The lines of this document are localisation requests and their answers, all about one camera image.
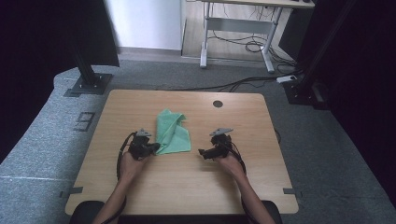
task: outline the desk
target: desk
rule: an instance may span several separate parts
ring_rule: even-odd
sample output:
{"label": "desk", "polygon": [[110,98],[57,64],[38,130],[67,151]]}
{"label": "desk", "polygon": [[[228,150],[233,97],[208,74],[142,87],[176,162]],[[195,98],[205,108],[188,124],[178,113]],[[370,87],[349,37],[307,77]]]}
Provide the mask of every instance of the desk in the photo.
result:
{"label": "desk", "polygon": [[[214,107],[222,101],[222,107]],[[191,215],[243,214],[233,180],[212,160],[204,161],[198,148],[212,148],[209,134],[218,127],[229,133],[247,167],[252,187],[262,200],[273,201],[280,213],[296,213],[295,196],[276,140],[264,98],[253,93],[187,91],[112,91],[106,101],[75,188],[65,212],[71,215],[84,201],[105,202],[116,186],[120,147],[131,132],[144,128],[155,141],[156,117],[165,108],[186,116],[191,151],[150,158],[135,187],[128,193],[123,214]]]}
{"label": "desk", "polygon": [[[206,68],[207,60],[207,31],[228,31],[239,33],[263,34],[267,35],[267,42],[265,46],[261,47],[262,57],[264,58],[265,65],[269,73],[274,73],[274,67],[271,62],[268,50],[274,38],[277,24],[279,22],[280,14],[283,7],[293,8],[313,8],[315,4],[310,1],[309,3],[300,0],[298,2],[291,0],[201,0],[206,3],[205,8],[205,30],[204,42],[201,46],[201,68]],[[272,21],[245,21],[234,19],[213,18],[209,16],[210,4],[225,3],[225,4],[238,4],[238,5],[254,5],[254,6],[267,6],[276,7],[276,13]]]}

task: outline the white desk frame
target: white desk frame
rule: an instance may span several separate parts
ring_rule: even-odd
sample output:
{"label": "white desk frame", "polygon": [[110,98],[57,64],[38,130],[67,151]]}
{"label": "white desk frame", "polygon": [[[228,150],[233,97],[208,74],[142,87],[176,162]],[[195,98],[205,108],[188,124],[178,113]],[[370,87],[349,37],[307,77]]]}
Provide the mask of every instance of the white desk frame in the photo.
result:
{"label": "white desk frame", "polygon": [[[282,13],[283,7],[314,7],[315,5],[311,3],[293,2],[290,1],[289,5],[285,0],[277,1],[211,1],[202,0],[204,4],[206,3],[205,9],[205,30],[204,30],[204,42],[201,46],[201,68],[206,68],[207,61],[207,31],[227,31],[227,32],[239,32],[239,33],[251,33],[251,34],[263,34],[268,35],[267,41],[262,49],[262,57],[264,58],[265,65],[269,73],[274,73],[274,67],[271,62],[271,57],[268,50],[271,46],[271,42],[274,38],[276,27],[279,22],[280,14]],[[276,12],[274,19],[272,21],[246,21],[246,20],[235,20],[235,19],[225,19],[225,18],[214,18],[209,16],[210,4],[226,3],[226,4],[249,4],[258,6],[270,6],[276,7]]]}

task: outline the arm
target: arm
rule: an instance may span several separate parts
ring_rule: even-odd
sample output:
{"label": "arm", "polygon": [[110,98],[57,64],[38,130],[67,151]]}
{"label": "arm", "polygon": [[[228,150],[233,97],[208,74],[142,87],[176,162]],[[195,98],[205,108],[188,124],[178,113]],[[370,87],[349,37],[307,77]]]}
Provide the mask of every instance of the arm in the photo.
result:
{"label": "arm", "polygon": [[275,224],[259,196],[250,186],[239,161],[232,154],[226,158],[215,158],[215,161],[235,180],[249,213],[261,224]]}
{"label": "arm", "polygon": [[130,152],[125,152],[122,155],[120,166],[120,180],[114,188],[113,193],[108,198],[107,202],[96,216],[93,223],[103,223],[108,218],[117,213],[121,208],[128,190],[133,186],[134,180],[141,173],[144,164],[148,158],[142,161],[135,161]]}

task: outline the person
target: person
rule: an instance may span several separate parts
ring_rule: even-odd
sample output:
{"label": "person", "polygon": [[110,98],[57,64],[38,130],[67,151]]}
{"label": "person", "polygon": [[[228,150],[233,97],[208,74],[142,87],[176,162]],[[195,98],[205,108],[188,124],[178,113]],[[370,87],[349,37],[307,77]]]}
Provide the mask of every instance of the person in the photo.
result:
{"label": "person", "polygon": [[[100,205],[101,209],[93,220],[94,224],[103,223],[118,212],[128,190],[134,187],[134,181],[138,178],[148,159],[149,157],[141,161],[136,161],[133,159],[130,152],[125,152],[122,155],[120,179],[106,203],[104,205]],[[240,190],[242,200],[244,201],[247,210],[258,223],[275,224],[275,219],[277,220],[276,223],[281,223],[280,214],[278,213],[276,206],[272,202],[267,202],[268,205],[264,205],[264,203],[262,203],[253,187],[250,186],[247,175],[244,173],[241,164],[234,155],[229,153],[227,157],[215,158],[214,161],[216,161],[222,169],[234,179]],[[110,223],[117,222],[118,218],[115,218]]]}

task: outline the desk leg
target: desk leg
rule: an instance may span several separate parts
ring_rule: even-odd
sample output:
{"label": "desk leg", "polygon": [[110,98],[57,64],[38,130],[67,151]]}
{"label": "desk leg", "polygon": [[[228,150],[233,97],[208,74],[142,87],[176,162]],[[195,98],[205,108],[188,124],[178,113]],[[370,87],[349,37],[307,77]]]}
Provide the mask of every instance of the desk leg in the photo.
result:
{"label": "desk leg", "polygon": [[201,46],[201,68],[206,68],[206,60],[207,60],[207,23],[209,22],[209,9],[210,3],[206,4],[206,14],[205,14],[205,21],[204,21],[204,42]]}
{"label": "desk leg", "polygon": [[274,34],[276,31],[277,24],[279,22],[280,14],[282,13],[282,9],[283,9],[282,7],[278,7],[276,9],[275,20],[273,21],[271,31],[268,34],[267,43],[265,43],[265,47],[262,47],[262,57],[264,58],[265,65],[267,66],[267,70],[269,73],[275,72],[268,50],[271,47],[271,42],[274,38]]}

